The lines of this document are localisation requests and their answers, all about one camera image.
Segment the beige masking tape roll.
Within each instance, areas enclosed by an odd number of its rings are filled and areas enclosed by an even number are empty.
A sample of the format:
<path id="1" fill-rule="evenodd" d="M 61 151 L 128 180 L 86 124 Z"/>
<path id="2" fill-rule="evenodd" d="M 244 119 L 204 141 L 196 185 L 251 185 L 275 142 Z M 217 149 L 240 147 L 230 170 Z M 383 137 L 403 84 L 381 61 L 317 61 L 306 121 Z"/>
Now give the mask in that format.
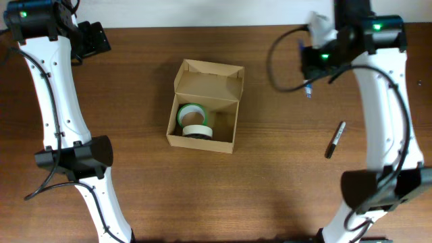
<path id="1" fill-rule="evenodd" d="M 183 128 L 182 136 L 209 140 L 213 137 L 213 130 L 204 125 L 189 125 Z"/>

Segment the green tape roll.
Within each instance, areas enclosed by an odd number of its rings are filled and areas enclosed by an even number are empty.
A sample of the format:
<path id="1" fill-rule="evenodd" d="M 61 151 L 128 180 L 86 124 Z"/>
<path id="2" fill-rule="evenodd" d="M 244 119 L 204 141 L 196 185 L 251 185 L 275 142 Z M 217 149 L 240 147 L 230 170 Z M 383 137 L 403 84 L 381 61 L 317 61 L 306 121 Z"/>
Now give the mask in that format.
<path id="1" fill-rule="evenodd" d="M 189 114 L 199 114 L 202 117 L 202 121 L 198 123 L 199 125 L 206 126 L 208 124 L 208 113 L 207 110 L 198 103 L 188 103 L 183 105 L 177 113 L 177 122 L 184 128 L 185 126 L 191 125 L 191 123 L 185 119 Z"/>

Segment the brown cardboard box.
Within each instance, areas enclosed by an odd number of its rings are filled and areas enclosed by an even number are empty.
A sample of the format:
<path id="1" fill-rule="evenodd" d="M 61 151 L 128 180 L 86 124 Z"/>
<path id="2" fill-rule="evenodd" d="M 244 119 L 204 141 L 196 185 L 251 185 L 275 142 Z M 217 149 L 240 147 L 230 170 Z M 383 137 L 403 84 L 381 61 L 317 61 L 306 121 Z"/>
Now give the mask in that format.
<path id="1" fill-rule="evenodd" d="M 183 60 L 173 82 L 175 94 L 166 131 L 169 144 L 232 154 L 244 76 L 245 68 L 242 66 Z M 207 110 L 207 126 L 213 130 L 212 139 L 182 136 L 183 128 L 177 122 L 177 113 L 188 103 L 198 103 Z M 198 125 L 203 120 L 196 113 L 187 115 L 185 119 L 191 125 Z"/>

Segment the blue pen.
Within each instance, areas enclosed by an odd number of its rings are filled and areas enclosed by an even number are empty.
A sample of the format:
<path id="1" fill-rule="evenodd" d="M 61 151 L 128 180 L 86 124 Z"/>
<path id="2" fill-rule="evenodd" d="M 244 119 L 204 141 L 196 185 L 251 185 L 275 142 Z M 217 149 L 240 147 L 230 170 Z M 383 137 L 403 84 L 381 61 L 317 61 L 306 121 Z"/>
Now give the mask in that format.
<path id="1" fill-rule="evenodd" d="M 300 56 L 302 57 L 302 52 L 304 50 L 304 42 L 300 39 L 298 39 L 298 48 L 299 48 L 299 52 L 300 52 Z M 312 84 L 307 84 L 304 87 L 304 91 L 305 91 L 305 95 L 308 99 L 311 98 L 312 96 L 312 91 L 313 91 L 313 86 Z"/>

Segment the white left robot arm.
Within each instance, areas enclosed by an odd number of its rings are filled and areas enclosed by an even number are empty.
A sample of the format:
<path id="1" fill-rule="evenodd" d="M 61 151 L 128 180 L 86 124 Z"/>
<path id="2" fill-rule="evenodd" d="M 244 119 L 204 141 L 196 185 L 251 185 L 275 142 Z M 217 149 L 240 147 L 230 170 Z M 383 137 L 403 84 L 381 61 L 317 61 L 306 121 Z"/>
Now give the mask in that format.
<path id="1" fill-rule="evenodd" d="M 134 242 L 111 177 L 113 149 L 107 136 L 91 135 L 80 110 L 72 67 L 110 51 L 100 22 L 77 22 L 78 3 L 61 0 L 9 1 L 3 12 L 7 31 L 30 70 L 43 121 L 43 149 L 36 164 L 49 171 L 25 196 L 73 186 L 82 195 L 99 242 Z"/>

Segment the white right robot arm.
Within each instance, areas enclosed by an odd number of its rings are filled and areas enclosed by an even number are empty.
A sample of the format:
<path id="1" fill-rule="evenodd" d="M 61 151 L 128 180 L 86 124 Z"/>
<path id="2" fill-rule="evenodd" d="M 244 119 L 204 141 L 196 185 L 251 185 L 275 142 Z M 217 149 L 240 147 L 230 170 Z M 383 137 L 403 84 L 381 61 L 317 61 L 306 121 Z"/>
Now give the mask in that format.
<path id="1" fill-rule="evenodd" d="M 358 242 L 381 217 L 431 187 L 406 91 L 407 39 L 400 16 L 378 16 L 364 0 L 334 3 L 334 23 L 314 14 L 302 50 L 306 81 L 353 71 L 367 131 L 367 168 L 342 174 L 342 203 L 320 242 Z"/>

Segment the black marker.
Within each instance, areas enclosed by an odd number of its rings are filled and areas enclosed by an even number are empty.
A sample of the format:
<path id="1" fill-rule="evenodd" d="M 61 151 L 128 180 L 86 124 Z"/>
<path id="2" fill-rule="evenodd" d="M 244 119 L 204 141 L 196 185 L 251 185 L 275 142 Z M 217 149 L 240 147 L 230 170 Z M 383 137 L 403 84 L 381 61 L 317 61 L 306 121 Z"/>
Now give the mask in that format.
<path id="1" fill-rule="evenodd" d="M 341 121 L 337 130 L 335 131 L 333 138 L 331 139 L 331 142 L 329 143 L 329 146 L 327 147 L 326 152 L 325 152 L 325 158 L 326 159 L 331 158 L 345 127 L 346 127 L 346 122 Z"/>

